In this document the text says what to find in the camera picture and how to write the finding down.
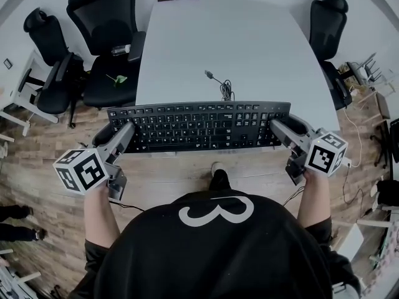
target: wooden floor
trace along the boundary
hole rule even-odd
[[[373,101],[362,111],[352,104],[348,116],[357,124],[376,112]],[[24,110],[12,112],[20,118],[28,118]],[[343,111],[338,112],[342,136],[350,143],[347,156],[358,163],[360,145],[356,129],[347,121]],[[34,209],[34,216],[23,221],[7,220],[14,225],[43,227],[49,232],[41,242],[1,243],[1,248],[12,247],[14,253],[7,258],[21,273],[40,271],[42,277],[31,282],[33,287],[48,293],[58,284],[62,293],[71,291],[84,275],[84,213],[83,199],[66,193],[52,168],[52,163],[65,150],[78,147],[78,142],[90,143],[96,132],[107,122],[105,111],[79,106],[76,128],[67,128],[68,114],[60,116],[58,124],[51,124],[38,116],[31,119],[27,137],[22,128],[1,122],[3,134],[16,139],[9,144],[9,156],[1,163],[0,204],[26,204]],[[354,223],[370,208],[369,192],[381,175],[388,177],[388,169],[374,167],[378,155],[377,145],[369,140],[373,133],[371,124],[360,127],[363,143],[362,164],[349,171],[345,187],[346,200],[351,201],[359,188],[363,189],[351,205],[344,203],[342,186],[347,168],[341,167],[331,178],[331,206],[333,219]],[[125,154],[119,164],[128,178],[122,202],[148,209],[170,203],[191,191],[205,189],[210,181],[212,162],[221,161],[228,167],[234,189],[250,194],[270,197],[283,203],[297,188],[292,184],[284,168],[288,151],[267,153],[204,154],[168,158],[143,158]],[[297,214],[300,196],[286,206]],[[121,228],[124,228],[139,211],[112,206]],[[377,211],[367,217],[383,219],[384,212]],[[355,273],[367,283],[372,277],[372,264],[368,260],[379,245],[383,229],[368,228],[364,231],[365,243],[353,261]]]

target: black keyboard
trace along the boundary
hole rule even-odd
[[[279,146],[269,127],[289,116],[287,102],[191,102],[108,109],[114,132],[136,125],[126,153]]]

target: white table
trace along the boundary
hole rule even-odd
[[[7,70],[4,64],[0,64],[3,66],[0,71],[0,116],[23,126],[24,131],[22,134],[24,136],[26,136],[29,129],[29,122],[22,121],[5,113],[3,111],[4,108],[10,104],[15,103],[16,105],[24,107],[50,122],[57,123],[58,118],[56,116],[40,111],[37,106],[29,102],[29,95],[32,94],[36,96],[37,92],[31,88],[28,83],[24,86],[22,94],[18,92],[19,84],[21,83],[26,70],[32,66],[33,62],[35,62],[46,73],[50,72],[50,67],[30,45],[17,46],[5,52],[4,55],[11,61],[12,67]]]
[[[315,55],[289,12],[248,0],[155,3],[138,79],[137,105],[220,101],[230,79],[236,100],[291,102],[314,128],[338,131]]]

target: white cube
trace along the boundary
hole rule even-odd
[[[70,149],[53,167],[66,190],[83,195],[109,177],[95,148]]]
[[[341,166],[347,148],[348,142],[333,132],[322,135],[312,141],[305,167],[331,176]]]

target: green object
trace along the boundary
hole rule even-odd
[[[119,84],[122,84],[124,81],[127,80],[127,77],[124,77],[123,75],[118,75],[117,78],[112,78],[108,74],[105,75],[115,82],[113,84],[114,87],[117,87]]]

